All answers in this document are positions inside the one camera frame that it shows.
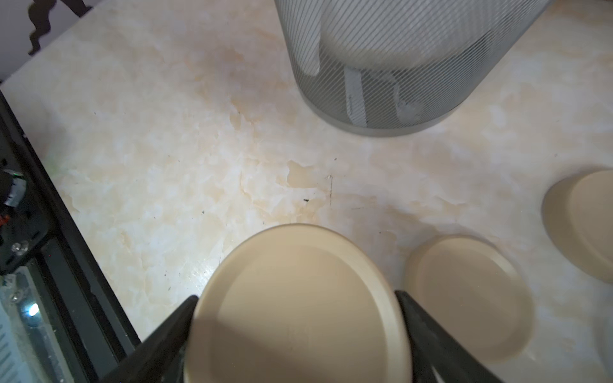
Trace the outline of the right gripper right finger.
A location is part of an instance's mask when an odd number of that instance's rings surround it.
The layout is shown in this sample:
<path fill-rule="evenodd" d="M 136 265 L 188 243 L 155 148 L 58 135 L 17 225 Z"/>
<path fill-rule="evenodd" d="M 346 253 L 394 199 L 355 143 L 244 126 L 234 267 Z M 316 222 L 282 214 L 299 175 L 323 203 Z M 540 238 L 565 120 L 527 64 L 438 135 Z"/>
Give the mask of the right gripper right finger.
<path fill-rule="evenodd" d="M 496 382 L 485 368 L 410 295 L 396 290 L 412 354 L 413 382 Z"/>

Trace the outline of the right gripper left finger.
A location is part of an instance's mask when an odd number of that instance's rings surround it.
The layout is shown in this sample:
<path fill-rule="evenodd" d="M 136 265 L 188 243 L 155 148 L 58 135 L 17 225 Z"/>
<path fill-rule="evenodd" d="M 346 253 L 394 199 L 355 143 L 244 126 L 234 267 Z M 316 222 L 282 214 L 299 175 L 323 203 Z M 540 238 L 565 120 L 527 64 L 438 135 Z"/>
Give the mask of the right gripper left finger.
<path fill-rule="evenodd" d="M 102 382 L 182 382 L 185 346 L 199 298 L 185 299 Z"/>

